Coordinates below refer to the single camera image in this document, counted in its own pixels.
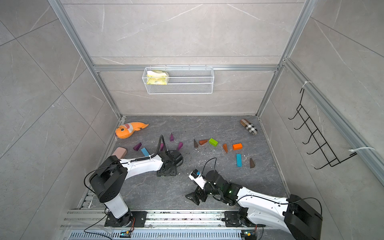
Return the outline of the yellow white cloth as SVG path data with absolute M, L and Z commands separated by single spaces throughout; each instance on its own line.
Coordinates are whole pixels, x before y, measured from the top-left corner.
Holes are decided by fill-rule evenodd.
M 160 70 L 147 71 L 147 85 L 167 85 L 169 74 Z

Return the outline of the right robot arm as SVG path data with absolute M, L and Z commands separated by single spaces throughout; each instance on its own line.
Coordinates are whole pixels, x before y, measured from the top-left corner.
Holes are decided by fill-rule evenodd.
M 323 216 L 305 199 L 297 195 L 289 198 L 273 197 L 254 192 L 242 185 L 227 182 L 216 170 L 204 175 L 197 169 L 189 178 L 197 184 L 186 198 L 196 205 L 208 197 L 228 206 L 238 206 L 237 224 L 251 227 L 265 225 L 292 234 L 296 240 L 319 240 Z

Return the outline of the plaid brown case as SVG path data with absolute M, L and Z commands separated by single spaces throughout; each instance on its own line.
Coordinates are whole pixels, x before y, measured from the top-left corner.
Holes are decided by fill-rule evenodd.
M 251 122 L 249 122 L 247 119 L 241 119 L 240 120 L 240 123 L 242 124 L 242 126 L 252 135 L 257 135 L 258 134 L 258 130 L 257 128 L 255 127 L 254 124 L 252 124 Z

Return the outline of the light green block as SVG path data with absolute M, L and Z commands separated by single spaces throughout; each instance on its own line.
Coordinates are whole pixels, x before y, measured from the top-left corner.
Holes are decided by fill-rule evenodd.
M 218 145 L 218 141 L 216 141 L 215 139 L 213 138 L 210 138 L 209 139 L 209 144 L 211 144 L 212 146 L 216 147 Z

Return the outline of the reddish brown wedge block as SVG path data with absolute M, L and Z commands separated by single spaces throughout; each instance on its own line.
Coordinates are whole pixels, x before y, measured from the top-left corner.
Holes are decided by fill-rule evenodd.
M 209 140 L 200 140 L 199 141 L 199 145 L 202 146 L 204 144 L 206 144 Z

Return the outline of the light blue flat block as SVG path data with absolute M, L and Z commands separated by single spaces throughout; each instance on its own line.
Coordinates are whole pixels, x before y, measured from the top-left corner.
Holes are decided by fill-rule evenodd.
M 143 155 L 144 155 L 145 157 L 149 157 L 149 156 L 150 156 L 150 153 L 147 151 L 146 148 L 142 148 L 141 151 L 142 151 L 142 153 L 143 153 Z

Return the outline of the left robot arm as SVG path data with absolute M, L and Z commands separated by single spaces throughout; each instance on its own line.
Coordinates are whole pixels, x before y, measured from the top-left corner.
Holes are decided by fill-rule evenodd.
M 120 193 L 125 180 L 147 172 L 156 172 L 159 177 L 175 176 L 182 162 L 183 156 L 177 150 L 129 160 L 110 156 L 92 172 L 89 183 L 116 220 L 130 219 L 132 214 Z

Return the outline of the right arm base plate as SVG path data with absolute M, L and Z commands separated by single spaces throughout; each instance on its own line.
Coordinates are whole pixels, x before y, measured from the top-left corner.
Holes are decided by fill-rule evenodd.
M 225 211 L 224 217 L 221 219 L 225 223 L 226 227 L 266 227 L 263 224 L 253 224 L 245 216 L 236 211 Z

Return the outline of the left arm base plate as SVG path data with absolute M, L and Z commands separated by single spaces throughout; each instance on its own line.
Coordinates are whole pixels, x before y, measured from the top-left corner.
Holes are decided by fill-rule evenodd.
M 108 213 L 104 226 L 124 228 L 131 227 L 134 224 L 135 228 L 142 228 L 145 226 L 147 213 L 148 212 L 146 211 L 128 211 L 119 219 L 117 219 L 112 213 Z

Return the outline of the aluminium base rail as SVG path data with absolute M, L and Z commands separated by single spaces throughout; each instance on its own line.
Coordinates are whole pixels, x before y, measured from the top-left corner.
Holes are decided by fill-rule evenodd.
M 227 210 L 134 210 L 135 226 L 106 227 L 104 210 L 70 210 L 56 240 L 292 240 L 274 227 L 229 224 Z

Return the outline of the orange rectangular block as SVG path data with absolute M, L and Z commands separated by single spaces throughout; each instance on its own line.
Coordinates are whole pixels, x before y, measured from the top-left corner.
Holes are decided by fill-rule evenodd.
M 237 151 L 237 150 L 241 150 L 243 148 L 243 145 L 241 143 L 238 143 L 238 144 L 233 144 L 232 147 L 234 151 Z

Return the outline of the orange fish plush toy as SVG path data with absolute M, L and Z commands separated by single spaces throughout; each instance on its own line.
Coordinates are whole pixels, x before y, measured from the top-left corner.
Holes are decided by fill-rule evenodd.
M 115 131 L 115 134 L 119 139 L 127 139 L 132 136 L 134 132 L 140 131 L 141 129 L 145 129 L 148 126 L 149 124 L 145 124 L 142 122 L 131 122 L 118 126 Z

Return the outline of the teal flat block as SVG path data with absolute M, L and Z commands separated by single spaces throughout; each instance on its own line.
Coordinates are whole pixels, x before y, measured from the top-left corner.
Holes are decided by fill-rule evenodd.
M 242 167 L 242 155 L 241 154 L 236 154 L 236 161 L 237 161 L 237 167 L 241 168 Z

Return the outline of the orange brown wedge block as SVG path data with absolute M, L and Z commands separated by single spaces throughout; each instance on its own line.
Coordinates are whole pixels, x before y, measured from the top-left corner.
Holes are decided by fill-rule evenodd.
M 226 153 L 229 152 L 229 151 L 228 151 L 228 146 L 227 146 L 227 144 L 223 144 L 223 149 L 224 149 L 224 151 L 225 151 Z

